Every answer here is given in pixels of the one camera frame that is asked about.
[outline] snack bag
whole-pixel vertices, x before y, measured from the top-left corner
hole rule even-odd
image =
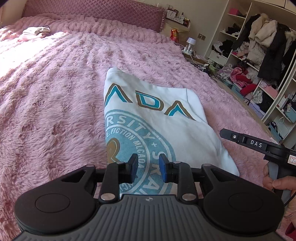
[[[173,40],[175,43],[179,43],[179,33],[176,29],[172,29],[171,30],[171,36],[170,36],[171,40]]]

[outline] pink headboard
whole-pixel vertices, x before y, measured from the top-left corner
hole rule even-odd
[[[23,17],[41,13],[118,20],[156,32],[162,29],[165,17],[163,9],[133,0],[27,0]]]

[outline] pink fluffy blanket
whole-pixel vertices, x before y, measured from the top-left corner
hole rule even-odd
[[[17,41],[24,29],[44,25],[51,36]],[[20,233],[13,207],[22,193],[86,164],[106,167],[103,89],[111,67],[155,85],[194,90],[217,134],[228,128],[270,140],[239,102],[152,30],[43,14],[1,29],[0,40],[2,241]],[[222,142],[241,177],[261,185],[263,155]]]

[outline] red clothing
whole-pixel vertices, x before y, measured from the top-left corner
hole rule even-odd
[[[242,96],[246,96],[248,93],[253,92],[256,89],[257,85],[249,84],[248,86],[244,87],[240,90]]]
[[[248,84],[252,84],[252,80],[248,79],[245,75],[242,74],[237,74],[235,76],[236,80],[241,81],[241,82],[246,82]]]
[[[296,230],[292,223],[287,227],[286,235],[296,241]]]

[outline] fur hood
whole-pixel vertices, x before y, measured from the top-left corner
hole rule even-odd
[[[263,22],[265,22],[266,20],[268,20],[268,15],[266,13],[261,13],[260,16],[263,18]]]
[[[286,39],[289,39],[289,38],[292,38],[292,42],[296,40],[296,32],[294,30],[292,31],[286,31],[285,32],[285,35],[286,35]]]

